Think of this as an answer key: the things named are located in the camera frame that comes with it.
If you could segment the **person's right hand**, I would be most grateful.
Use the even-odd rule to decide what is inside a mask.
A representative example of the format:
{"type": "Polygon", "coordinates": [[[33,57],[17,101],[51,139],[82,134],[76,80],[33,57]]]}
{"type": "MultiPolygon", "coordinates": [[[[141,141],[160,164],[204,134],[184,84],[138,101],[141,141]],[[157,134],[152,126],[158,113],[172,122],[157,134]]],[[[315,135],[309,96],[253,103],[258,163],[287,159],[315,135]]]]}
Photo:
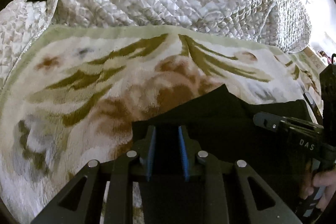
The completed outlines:
{"type": "Polygon", "coordinates": [[[335,182],[335,169],[316,173],[313,176],[313,173],[310,171],[310,165],[307,165],[303,175],[300,197],[305,200],[313,194],[314,188],[325,186],[323,195],[317,204],[317,208],[324,211],[335,193],[335,182]]]}

